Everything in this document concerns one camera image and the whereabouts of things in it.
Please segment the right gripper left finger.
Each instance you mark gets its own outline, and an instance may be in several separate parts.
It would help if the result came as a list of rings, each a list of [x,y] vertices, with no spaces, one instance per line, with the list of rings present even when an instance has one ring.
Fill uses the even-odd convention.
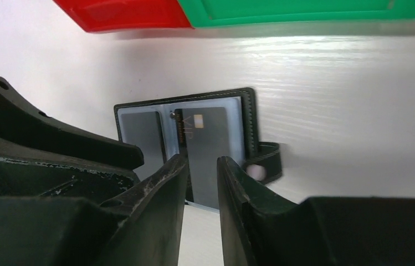
[[[187,159],[174,155],[101,205],[0,197],[0,265],[176,265],[187,177]]]

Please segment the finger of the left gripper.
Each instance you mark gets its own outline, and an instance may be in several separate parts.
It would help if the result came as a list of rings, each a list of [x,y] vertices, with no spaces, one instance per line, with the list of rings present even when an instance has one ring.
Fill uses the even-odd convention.
[[[37,150],[134,170],[144,164],[134,145],[96,135],[48,116],[0,77],[0,138]]]

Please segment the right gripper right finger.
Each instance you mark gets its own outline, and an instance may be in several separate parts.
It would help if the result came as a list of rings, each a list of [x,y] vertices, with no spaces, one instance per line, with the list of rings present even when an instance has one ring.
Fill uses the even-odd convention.
[[[415,198],[291,202],[217,161],[225,265],[415,265]]]

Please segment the black leather card holder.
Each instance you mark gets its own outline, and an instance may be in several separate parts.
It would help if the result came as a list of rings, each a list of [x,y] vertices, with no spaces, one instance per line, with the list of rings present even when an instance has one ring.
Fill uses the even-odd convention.
[[[225,108],[227,112],[230,154],[226,156],[232,158],[242,170],[262,184],[268,184],[280,178],[283,174],[280,145],[274,142],[262,142],[259,139],[256,93],[252,88],[117,104],[114,107],[114,113],[118,138],[123,142],[121,114],[157,111],[161,119],[167,161],[176,154],[183,155],[178,142],[175,109],[214,107]],[[192,190],[189,172],[185,203],[213,212],[218,211],[218,208],[193,203],[189,201],[190,197],[192,197]]]

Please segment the red bin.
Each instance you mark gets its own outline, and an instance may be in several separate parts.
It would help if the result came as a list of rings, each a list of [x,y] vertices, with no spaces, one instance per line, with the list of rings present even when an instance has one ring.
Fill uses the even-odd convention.
[[[78,26],[89,33],[126,29],[191,28],[178,1],[55,0]]]

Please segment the green bin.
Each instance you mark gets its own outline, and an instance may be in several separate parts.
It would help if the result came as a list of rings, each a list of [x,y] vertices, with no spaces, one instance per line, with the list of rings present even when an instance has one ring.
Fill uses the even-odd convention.
[[[180,1],[194,28],[313,21],[415,19],[415,1]]]

